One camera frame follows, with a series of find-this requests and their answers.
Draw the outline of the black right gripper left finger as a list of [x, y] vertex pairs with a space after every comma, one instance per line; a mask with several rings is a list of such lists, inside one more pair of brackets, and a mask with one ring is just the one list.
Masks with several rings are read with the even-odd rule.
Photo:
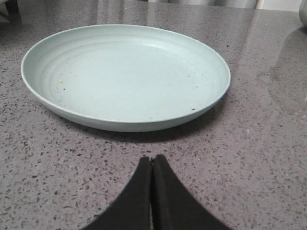
[[152, 166], [148, 157], [138, 166], [119, 196], [85, 230], [149, 230]]

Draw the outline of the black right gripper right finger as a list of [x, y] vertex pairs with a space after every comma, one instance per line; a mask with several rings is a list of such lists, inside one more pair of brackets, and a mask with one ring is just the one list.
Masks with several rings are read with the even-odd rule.
[[228, 230], [180, 182], [166, 157], [152, 160], [151, 206], [155, 230]]

